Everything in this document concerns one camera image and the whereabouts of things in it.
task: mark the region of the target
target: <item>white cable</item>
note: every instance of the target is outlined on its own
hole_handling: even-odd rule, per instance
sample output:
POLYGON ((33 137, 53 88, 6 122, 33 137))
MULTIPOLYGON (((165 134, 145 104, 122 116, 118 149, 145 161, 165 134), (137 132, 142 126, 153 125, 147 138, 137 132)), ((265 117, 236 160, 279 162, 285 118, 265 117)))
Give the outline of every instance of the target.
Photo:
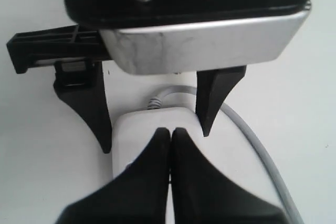
MULTIPOLYGON (((170 86, 163 89, 155 97, 153 97, 148 105, 148 109, 159 109, 162 106, 163 99, 173 93, 188 93, 196 95, 197 89, 190 86, 170 86)), ((285 214, 290 224, 304 224, 300 216, 298 209, 296 208, 293 199, 283 181, 278 168, 273 162, 272 158, 268 154, 265 147, 262 145, 259 138, 253 132, 253 130, 248 126, 248 124, 226 103, 223 103, 221 110, 235 123, 235 125, 240 129, 240 131, 245 135, 246 139, 249 141, 253 149, 258 154, 261 162, 263 163, 266 171, 271 178, 279 198, 284 206, 285 214)))

